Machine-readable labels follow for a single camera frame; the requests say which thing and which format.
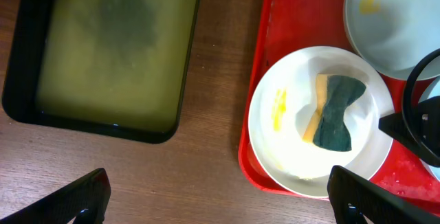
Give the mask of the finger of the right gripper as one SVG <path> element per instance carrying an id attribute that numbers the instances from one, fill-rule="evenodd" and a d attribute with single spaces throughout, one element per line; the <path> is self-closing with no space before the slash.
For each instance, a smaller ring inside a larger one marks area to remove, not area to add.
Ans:
<path id="1" fill-rule="evenodd" d="M 439 96 L 381 117 L 379 129 L 428 165 L 439 167 Z"/>

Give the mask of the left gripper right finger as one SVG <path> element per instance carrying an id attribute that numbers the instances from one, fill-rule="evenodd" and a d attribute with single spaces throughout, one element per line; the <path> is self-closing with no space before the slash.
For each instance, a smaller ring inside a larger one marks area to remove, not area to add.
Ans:
<path id="1" fill-rule="evenodd" d="M 395 196 L 342 166 L 334 166 L 327 184 L 337 224 L 437 224 L 439 217 Z"/>

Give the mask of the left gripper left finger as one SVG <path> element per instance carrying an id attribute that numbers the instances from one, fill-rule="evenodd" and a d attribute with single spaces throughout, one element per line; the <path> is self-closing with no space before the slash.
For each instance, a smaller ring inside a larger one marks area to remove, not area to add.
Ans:
<path id="1" fill-rule="evenodd" d="M 111 186 L 106 170 L 97 168 L 1 219 L 1 223 L 102 224 L 110 196 Z"/>

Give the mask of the green and yellow sponge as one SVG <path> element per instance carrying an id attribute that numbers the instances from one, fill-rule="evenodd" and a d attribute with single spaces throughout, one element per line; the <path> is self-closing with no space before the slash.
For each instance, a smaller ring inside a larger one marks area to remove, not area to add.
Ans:
<path id="1" fill-rule="evenodd" d="M 302 137 L 304 142 L 335 152 L 348 152 L 351 135 L 344 112 L 365 92 L 363 82 L 348 76 L 316 76 L 316 110 Z"/>

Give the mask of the mint green plate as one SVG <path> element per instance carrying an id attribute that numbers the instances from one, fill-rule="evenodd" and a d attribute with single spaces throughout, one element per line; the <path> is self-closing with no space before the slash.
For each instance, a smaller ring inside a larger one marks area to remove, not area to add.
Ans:
<path id="1" fill-rule="evenodd" d="M 381 74 L 406 80 L 439 48 L 439 0 L 344 0 L 354 50 Z"/>

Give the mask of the white plate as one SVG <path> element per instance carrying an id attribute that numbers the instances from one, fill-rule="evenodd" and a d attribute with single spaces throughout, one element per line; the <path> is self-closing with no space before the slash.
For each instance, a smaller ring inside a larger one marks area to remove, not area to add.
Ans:
<path id="1" fill-rule="evenodd" d="M 363 82 L 364 94 L 344 113 L 351 135 L 349 152 L 332 152 L 303 141 L 316 109 L 316 77 L 349 76 Z M 263 170 L 276 185 L 302 197 L 325 199 L 334 165 L 372 179 L 391 150 L 393 140 L 378 128 L 379 119 L 394 111 L 382 77 L 366 61 L 344 49 L 307 47 L 276 62 L 252 96 L 247 129 Z"/>

